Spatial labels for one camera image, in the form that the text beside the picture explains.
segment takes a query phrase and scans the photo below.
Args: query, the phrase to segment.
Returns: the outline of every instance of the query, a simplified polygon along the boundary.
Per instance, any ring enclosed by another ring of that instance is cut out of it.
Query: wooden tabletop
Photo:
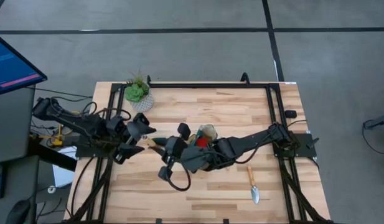
[[[96,84],[93,101],[97,103],[98,110],[107,107],[111,84]],[[305,119],[297,85],[279,84],[284,109],[297,111],[297,118],[288,119],[288,123]],[[262,88],[152,88],[152,94],[154,108],[144,113],[151,122],[150,126],[157,129],[156,133],[149,135],[151,138],[178,135],[180,122],[187,123],[192,133],[202,124],[213,124],[219,138],[243,137],[262,131],[271,124],[266,92]],[[276,97],[274,93],[272,95],[277,120],[280,121]],[[123,109],[132,115],[136,114],[126,100]],[[290,130],[304,133],[308,128],[302,122],[290,126]],[[246,159],[251,153],[245,153],[239,160]],[[80,159],[77,163],[70,196],[87,160]],[[89,165],[80,181],[75,209],[90,193],[95,164],[96,160]],[[229,169],[211,172],[200,170],[191,175],[191,188],[186,192],[178,192],[157,176],[164,165],[160,155],[146,149],[123,165],[114,164],[105,222],[152,223],[156,218],[161,218],[163,223],[221,223],[228,218],[230,223],[287,223],[281,175],[272,146],[260,147],[248,164],[260,191],[257,205],[251,199],[246,164],[234,164]],[[329,219],[317,167],[306,158],[296,158],[296,164],[304,195],[319,214]],[[185,187],[187,178],[181,166],[174,166],[173,171],[173,182]],[[291,195],[295,216],[299,218],[295,195],[293,192]],[[95,218],[99,205],[100,195],[95,203]]]

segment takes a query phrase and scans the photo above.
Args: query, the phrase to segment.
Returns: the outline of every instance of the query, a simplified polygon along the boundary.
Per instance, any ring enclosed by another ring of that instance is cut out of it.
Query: white pot
[[[149,89],[149,94],[147,94],[140,102],[135,103],[131,102],[132,107],[137,112],[145,112],[150,110],[153,107],[154,104],[154,98],[152,96],[152,91]]]

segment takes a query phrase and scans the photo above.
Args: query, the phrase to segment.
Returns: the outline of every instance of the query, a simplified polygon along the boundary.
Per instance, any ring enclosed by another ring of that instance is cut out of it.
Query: monitor
[[[0,94],[46,79],[46,75],[0,38]]]

